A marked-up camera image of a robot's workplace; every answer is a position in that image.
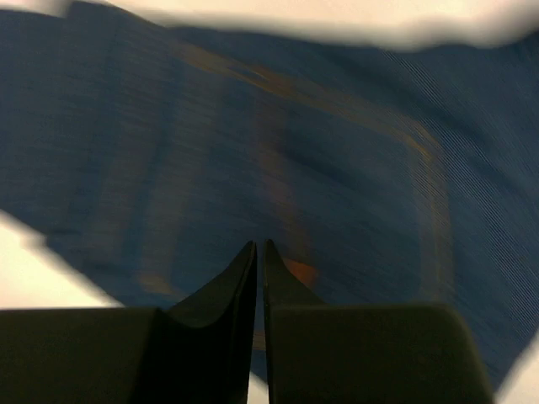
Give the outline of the blue denim trousers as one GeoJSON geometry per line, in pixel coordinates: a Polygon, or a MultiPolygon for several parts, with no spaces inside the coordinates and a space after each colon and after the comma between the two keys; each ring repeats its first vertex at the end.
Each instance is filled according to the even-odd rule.
{"type": "Polygon", "coordinates": [[[4,9],[1,208],[127,306],[266,239],[327,302],[446,303],[498,389],[538,329],[538,33],[386,50],[4,9]]]}

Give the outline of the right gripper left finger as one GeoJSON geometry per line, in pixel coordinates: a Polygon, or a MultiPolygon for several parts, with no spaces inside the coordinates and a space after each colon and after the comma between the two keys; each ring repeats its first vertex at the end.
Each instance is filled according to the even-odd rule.
{"type": "Polygon", "coordinates": [[[2,311],[2,402],[244,403],[256,262],[249,242],[168,310],[2,311]]]}

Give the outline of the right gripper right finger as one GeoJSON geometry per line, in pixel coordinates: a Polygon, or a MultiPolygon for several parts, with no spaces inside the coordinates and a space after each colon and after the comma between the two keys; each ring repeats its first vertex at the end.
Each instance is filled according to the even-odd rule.
{"type": "Polygon", "coordinates": [[[464,321],[438,304],[331,306],[264,244],[273,403],[491,403],[464,321]]]}

